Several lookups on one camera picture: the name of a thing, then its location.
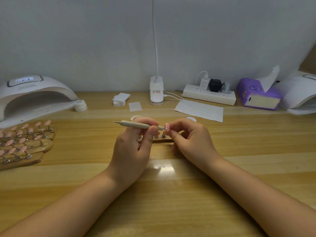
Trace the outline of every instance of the white nail lamp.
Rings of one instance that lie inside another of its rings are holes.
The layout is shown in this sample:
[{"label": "white nail lamp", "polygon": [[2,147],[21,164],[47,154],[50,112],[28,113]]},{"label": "white nail lamp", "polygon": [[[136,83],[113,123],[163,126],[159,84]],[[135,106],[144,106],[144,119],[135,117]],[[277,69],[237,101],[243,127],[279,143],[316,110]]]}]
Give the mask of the white nail lamp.
[{"label": "white nail lamp", "polygon": [[69,87],[48,76],[12,79],[0,86],[0,128],[69,109],[77,99]]}]

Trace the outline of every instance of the right hand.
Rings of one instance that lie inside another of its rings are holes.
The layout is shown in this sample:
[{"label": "right hand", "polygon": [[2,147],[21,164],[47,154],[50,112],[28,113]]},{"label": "right hand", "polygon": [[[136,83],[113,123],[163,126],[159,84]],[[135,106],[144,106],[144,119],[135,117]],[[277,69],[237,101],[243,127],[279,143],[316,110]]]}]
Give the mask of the right hand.
[{"label": "right hand", "polygon": [[196,167],[205,172],[205,168],[221,158],[216,151],[207,128],[192,120],[182,118],[170,123],[166,135],[173,141],[172,150],[179,149]]}]

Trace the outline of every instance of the tissue box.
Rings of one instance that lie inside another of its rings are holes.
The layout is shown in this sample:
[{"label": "tissue box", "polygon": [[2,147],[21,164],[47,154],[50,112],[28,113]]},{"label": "tissue box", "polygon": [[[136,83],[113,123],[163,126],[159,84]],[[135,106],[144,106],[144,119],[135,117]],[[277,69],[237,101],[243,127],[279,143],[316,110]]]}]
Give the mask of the tissue box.
[{"label": "tissue box", "polygon": [[274,87],[263,91],[261,82],[256,79],[242,78],[237,86],[238,95],[244,106],[275,110],[282,95]]}]

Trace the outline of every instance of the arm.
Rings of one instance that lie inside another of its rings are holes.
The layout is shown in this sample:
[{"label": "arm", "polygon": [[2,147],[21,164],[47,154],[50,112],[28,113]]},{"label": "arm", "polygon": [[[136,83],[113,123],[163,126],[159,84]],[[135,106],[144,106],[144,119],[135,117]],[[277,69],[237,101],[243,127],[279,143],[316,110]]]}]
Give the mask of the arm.
[{"label": "arm", "polygon": [[[154,125],[148,130],[127,127],[116,139],[108,168],[49,206],[9,227],[0,237],[83,236],[109,204],[144,171],[159,123],[150,118],[134,121]],[[137,140],[144,135],[142,146]]]},{"label": "arm", "polygon": [[203,125],[188,119],[169,125],[173,149],[218,183],[270,237],[316,236],[316,210],[222,158]]}]

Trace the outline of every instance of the fingernail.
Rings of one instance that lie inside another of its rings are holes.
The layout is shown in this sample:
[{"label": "fingernail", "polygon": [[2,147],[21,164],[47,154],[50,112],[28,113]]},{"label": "fingernail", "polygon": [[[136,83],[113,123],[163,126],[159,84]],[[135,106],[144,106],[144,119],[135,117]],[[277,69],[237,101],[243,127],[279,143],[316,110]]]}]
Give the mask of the fingernail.
[{"label": "fingernail", "polygon": [[170,131],[170,124],[169,123],[165,124],[165,129],[166,129],[166,131]]}]

